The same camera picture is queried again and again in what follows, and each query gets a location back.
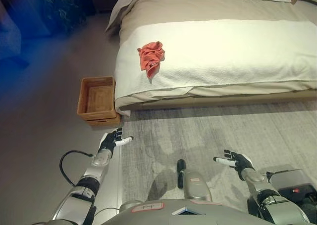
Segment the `red cloth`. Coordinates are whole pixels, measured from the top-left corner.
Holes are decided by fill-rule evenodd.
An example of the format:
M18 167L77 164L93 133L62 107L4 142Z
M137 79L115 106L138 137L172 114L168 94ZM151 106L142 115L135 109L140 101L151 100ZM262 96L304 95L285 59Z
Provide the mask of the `red cloth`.
M141 70L147 71L147 77L151 79L158 70L160 61L164 58L165 51L161 42L148 43L138 48Z

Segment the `gray rug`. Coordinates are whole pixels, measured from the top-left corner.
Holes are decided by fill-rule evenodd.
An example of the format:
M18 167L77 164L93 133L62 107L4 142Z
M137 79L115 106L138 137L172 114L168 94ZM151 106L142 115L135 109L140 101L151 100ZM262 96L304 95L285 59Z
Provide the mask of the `gray rug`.
M223 149L244 153L256 169L302 168L317 181L317 106L261 104L132 112L124 119L122 202L183 198L177 188L176 162L205 178L213 201L247 210L247 185L236 171L212 160Z

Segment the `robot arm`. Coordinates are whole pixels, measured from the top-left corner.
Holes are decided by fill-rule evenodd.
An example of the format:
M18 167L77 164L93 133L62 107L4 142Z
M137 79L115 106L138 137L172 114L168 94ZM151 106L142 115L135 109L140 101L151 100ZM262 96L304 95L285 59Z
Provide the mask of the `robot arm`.
M122 139L121 135L122 129L119 128L103 136L98 153L93 157L76 186L63 199L52 221L48 222L47 225L92 224L96 211L94 206L95 197L108 171L113 149L115 146L124 145L133 140L133 137Z
M247 183L262 219L277 225L309 223L305 213L296 204L282 197L267 178L253 168L247 156L230 150L224 150L224 156L227 159L215 157L213 160L235 168L239 178Z

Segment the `label sticker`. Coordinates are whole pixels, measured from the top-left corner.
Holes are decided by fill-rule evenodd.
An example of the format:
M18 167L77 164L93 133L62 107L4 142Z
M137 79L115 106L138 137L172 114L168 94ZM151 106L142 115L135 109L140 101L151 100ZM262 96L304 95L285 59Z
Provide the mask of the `label sticker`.
M149 210L159 210L164 208L164 203L153 203L153 204L144 204L135 207L131 212L144 212Z
M190 182L198 182L198 181L200 181L199 178L191 178L191 179L190 179Z

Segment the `beige blanket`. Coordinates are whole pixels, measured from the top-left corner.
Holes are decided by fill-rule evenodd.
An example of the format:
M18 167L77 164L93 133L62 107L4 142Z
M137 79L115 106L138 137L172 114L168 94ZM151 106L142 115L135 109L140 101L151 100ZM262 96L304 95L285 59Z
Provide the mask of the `beige blanket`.
M307 21L291 3L267 0L138 0L123 18L122 44L140 26L216 19Z

